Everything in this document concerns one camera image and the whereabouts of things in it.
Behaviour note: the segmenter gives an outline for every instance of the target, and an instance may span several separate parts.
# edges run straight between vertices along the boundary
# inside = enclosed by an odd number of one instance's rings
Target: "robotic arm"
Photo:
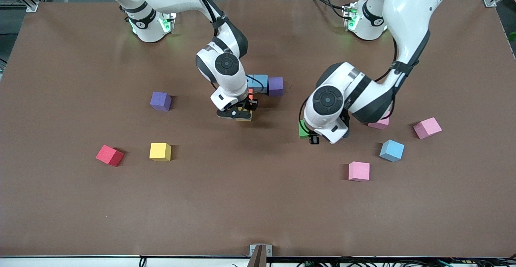
[[[441,1],[385,0],[382,3],[383,20],[397,48],[396,60],[386,72],[383,83],[372,81],[349,63],[328,67],[317,81],[304,109],[304,121],[313,129],[307,129],[312,144],[318,143],[317,135],[331,144],[347,137],[350,125],[348,111],[361,123],[377,122],[385,116],[405,78],[418,64],[430,37],[430,17]]]
[[[211,96],[221,118],[250,120],[258,107],[248,98],[246,74],[240,62],[247,39],[211,0],[116,0],[127,13],[133,32],[145,42],[156,42],[171,31],[171,12],[197,10],[210,20],[214,37],[196,56],[201,74],[219,87]]]

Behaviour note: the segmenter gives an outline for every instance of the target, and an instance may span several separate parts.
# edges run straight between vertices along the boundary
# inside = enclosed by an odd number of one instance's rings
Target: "green object on floor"
[[[306,124],[304,123],[304,120],[301,120],[301,123],[303,123],[304,127],[306,127]],[[308,139],[310,138],[310,135],[308,135],[308,133],[306,133],[303,128],[301,127],[301,125],[299,123],[297,123],[297,126],[299,127],[299,138],[301,139]]]

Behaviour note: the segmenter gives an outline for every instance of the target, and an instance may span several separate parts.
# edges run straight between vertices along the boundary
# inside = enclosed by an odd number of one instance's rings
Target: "table surface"
[[[232,0],[249,39],[247,74],[283,76],[253,122],[217,118],[195,54],[212,29],[198,12],[145,44],[117,4],[42,3],[28,14],[0,83],[0,254],[509,256],[516,248],[516,67],[495,8],[446,0],[387,129],[352,119],[347,140],[298,137],[302,101],[326,68],[380,76],[388,32],[361,41],[308,0]],[[153,91],[173,97],[155,111]],[[419,140],[412,126],[443,131]],[[382,142],[403,159],[380,157]],[[151,142],[173,145],[149,160]],[[95,159],[103,144],[121,166]],[[370,182],[345,180],[369,162]]]

